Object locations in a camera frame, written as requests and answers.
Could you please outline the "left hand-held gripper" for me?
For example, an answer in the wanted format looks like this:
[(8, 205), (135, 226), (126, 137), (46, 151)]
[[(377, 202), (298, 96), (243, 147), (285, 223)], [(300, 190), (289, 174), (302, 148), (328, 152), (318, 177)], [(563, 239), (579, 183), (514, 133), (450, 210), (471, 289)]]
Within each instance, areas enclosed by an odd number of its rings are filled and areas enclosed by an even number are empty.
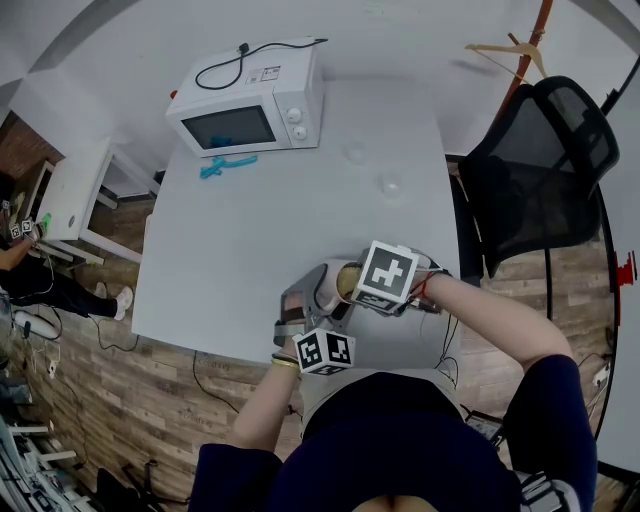
[[(298, 295), (302, 305), (302, 317), (315, 321), (328, 315), (317, 299), (328, 270), (326, 263), (320, 264), (289, 286), (280, 298), (280, 321), (293, 318), (294, 308), (287, 309), (290, 295)], [(332, 321), (348, 321), (355, 306), (340, 301), (330, 314)], [(312, 327), (302, 321), (277, 322), (274, 326), (274, 343), (280, 347), (273, 354), (273, 363), (297, 368), (302, 374), (334, 375), (354, 366), (355, 339), (353, 337)]]

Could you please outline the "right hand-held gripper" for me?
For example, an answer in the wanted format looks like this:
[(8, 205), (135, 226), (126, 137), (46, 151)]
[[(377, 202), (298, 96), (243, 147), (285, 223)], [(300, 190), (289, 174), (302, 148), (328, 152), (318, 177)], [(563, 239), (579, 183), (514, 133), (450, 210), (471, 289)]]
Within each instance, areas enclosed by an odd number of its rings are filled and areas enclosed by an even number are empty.
[(351, 302), (383, 316), (401, 316), (420, 309), (427, 282), (443, 267), (425, 253), (404, 246), (373, 241), (363, 252), (359, 282)]

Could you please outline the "white mug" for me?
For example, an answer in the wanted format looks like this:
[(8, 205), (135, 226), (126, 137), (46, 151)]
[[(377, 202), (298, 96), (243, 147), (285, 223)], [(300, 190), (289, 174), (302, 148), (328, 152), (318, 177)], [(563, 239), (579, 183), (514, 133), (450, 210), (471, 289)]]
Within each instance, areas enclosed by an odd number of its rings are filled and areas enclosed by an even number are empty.
[(347, 301), (343, 300), (337, 292), (336, 277), (339, 270), (349, 263), (358, 263), (345, 259), (329, 259), (325, 263), (328, 265), (328, 270), (325, 280), (317, 292), (317, 299), (325, 311), (331, 312), (340, 301), (349, 302), (351, 300), (351, 298)]

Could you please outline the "person's right forearm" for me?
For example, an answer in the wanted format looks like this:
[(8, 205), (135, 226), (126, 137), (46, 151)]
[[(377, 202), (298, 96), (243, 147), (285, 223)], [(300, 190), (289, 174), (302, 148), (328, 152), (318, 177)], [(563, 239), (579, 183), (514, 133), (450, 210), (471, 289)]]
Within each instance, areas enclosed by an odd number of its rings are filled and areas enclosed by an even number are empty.
[(546, 317), (509, 298), (437, 273), (427, 281), (426, 296), (528, 371), (554, 355), (570, 358), (564, 334)]

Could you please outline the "person's left forearm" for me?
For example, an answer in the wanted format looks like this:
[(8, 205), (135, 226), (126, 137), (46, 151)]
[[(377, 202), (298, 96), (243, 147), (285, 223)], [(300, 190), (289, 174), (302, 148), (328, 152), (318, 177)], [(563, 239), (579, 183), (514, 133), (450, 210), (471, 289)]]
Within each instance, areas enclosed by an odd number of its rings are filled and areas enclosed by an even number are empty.
[(236, 417), (227, 443), (242, 449), (274, 452), (300, 372), (272, 363)]

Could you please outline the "person's dark blue shirt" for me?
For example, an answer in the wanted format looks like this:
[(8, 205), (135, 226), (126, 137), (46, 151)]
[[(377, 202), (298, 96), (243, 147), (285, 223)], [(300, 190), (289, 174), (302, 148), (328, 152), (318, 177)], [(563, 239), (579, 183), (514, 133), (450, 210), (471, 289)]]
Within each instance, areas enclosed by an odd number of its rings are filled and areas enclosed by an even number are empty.
[(189, 512), (352, 512), (382, 496), (439, 512), (520, 512), (524, 481), (539, 473), (591, 511), (596, 444), (571, 358), (551, 355), (525, 373), (504, 432), (509, 464), (434, 384), (376, 373), (325, 402), (286, 459), (202, 446)]

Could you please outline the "black mesh office chair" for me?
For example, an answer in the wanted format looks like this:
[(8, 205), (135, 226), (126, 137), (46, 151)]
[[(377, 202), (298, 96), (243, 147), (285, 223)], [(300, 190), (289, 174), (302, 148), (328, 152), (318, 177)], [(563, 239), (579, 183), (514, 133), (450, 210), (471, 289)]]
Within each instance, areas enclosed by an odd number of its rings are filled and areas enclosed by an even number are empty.
[(608, 120), (574, 80), (519, 86), (459, 165), (488, 274), (521, 254), (589, 241), (601, 225), (596, 187), (618, 159)]

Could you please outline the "white microwave oven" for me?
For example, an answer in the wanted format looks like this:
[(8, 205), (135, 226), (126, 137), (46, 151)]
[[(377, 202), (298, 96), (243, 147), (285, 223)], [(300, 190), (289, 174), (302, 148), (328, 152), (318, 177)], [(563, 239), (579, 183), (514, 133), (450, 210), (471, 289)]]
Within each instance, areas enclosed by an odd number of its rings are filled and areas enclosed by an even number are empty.
[(202, 158), (315, 148), (320, 143), (324, 81), (305, 37), (251, 46), (194, 64), (166, 119)]

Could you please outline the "red clamp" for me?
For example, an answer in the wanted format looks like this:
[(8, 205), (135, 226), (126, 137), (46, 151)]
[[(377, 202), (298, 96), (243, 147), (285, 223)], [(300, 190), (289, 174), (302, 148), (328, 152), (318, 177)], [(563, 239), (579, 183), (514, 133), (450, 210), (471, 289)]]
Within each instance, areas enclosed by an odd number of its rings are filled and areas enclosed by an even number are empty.
[(624, 286), (633, 286), (638, 280), (638, 269), (636, 265), (635, 251), (626, 253), (624, 260), (618, 260), (618, 254), (615, 253), (616, 263), (616, 282), (619, 288)]

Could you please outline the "brown wooden coat rack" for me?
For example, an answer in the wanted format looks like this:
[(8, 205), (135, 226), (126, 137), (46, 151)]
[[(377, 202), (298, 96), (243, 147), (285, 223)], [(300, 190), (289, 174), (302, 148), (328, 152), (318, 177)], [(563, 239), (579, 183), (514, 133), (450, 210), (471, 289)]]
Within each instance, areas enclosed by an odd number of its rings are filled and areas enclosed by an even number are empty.
[[(550, 16), (552, 6), (553, 6), (553, 0), (542, 0), (536, 22), (534, 24), (534, 27), (531, 32), (531, 36), (528, 41), (528, 43), (531, 44), (533, 47), (538, 46), (539, 42), (541, 41), (545, 33), (545, 26)], [(496, 116), (494, 117), (493, 122), (496, 122), (499, 119), (499, 117), (503, 114), (513, 93), (524, 82), (525, 74), (531, 62), (532, 62), (532, 58), (530, 56), (524, 55), (519, 58), (518, 67), (516, 69), (516, 76), (513, 78), (506, 92), (506, 95), (496, 113)]]

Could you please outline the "whiteboard on black stand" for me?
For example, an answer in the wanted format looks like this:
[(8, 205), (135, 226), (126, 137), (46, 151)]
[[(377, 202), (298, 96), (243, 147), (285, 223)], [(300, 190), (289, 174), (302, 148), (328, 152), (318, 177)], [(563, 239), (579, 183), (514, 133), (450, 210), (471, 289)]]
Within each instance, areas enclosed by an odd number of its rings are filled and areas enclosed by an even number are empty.
[[(596, 438), (599, 472), (632, 483), (640, 480), (640, 55), (607, 107), (620, 157), (599, 183), (614, 320), (609, 386)], [(614, 254), (624, 260), (632, 250), (638, 280), (619, 288)]]

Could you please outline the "wooden clothes hanger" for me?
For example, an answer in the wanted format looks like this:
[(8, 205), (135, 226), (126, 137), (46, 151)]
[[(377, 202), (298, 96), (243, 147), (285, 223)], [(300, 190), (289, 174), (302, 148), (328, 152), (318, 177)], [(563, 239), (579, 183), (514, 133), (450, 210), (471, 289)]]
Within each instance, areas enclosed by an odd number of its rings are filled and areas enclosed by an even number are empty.
[(471, 50), (478, 55), (483, 56), (488, 59), (492, 63), (496, 64), (500, 68), (504, 69), (508, 73), (510, 73), (514, 78), (517, 78), (525, 83), (527, 80), (525, 79), (526, 71), (512, 71), (509, 68), (505, 67), (500, 62), (495, 59), (489, 57), (487, 52), (495, 52), (495, 53), (511, 53), (516, 54), (522, 57), (528, 57), (530, 61), (535, 65), (538, 69), (541, 77), (546, 79), (548, 74), (544, 68), (543, 59), (538, 48), (530, 43), (518, 43), (513, 46), (499, 46), (499, 45), (486, 45), (486, 44), (467, 44), (465, 49)]

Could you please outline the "small white side table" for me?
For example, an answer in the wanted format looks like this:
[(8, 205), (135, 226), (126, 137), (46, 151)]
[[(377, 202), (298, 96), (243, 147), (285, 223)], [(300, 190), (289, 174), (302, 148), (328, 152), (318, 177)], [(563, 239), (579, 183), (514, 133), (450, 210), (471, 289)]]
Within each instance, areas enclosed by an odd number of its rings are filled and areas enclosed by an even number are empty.
[(137, 163), (119, 149), (110, 138), (92, 142), (70, 154), (54, 166), (38, 209), (36, 220), (51, 214), (44, 244), (90, 264), (102, 265), (104, 259), (74, 244), (85, 242), (97, 249), (139, 264), (142, 254), (120, 245), (89, 228), (97, 202), (111, 209), (117, 203), (100, 196), (109, 168), (119, 169), (135, 185), (150, 194), (158, 194), (160, 185)]

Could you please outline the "white power adapter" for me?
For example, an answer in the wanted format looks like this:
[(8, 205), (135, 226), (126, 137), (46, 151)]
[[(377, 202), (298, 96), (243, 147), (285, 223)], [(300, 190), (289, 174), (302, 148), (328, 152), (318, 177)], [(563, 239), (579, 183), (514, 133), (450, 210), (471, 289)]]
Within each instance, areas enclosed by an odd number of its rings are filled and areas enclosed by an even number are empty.
[(42, 366), (50, 379), (56, 377), (58, 365), (61, 361), (60, 343), (53, 340), (45, 339), (39, 346), (34, 343), (28, 343), (30, 348), (30, 366), (34, 372), (38, 372), (38, 368)]

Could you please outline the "white cylindrical device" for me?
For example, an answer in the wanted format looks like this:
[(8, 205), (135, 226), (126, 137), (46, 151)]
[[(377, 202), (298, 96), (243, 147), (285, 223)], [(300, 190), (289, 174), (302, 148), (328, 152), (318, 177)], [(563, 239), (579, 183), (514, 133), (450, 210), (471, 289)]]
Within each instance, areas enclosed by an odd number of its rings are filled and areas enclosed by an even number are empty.
[(50, 321), (26, 310), (16, 310), (13, 313), (13, 323), (22, 330), (24, 339), (36, 335), (45, 340), (55, 341), (60, 336), (60, 330)]

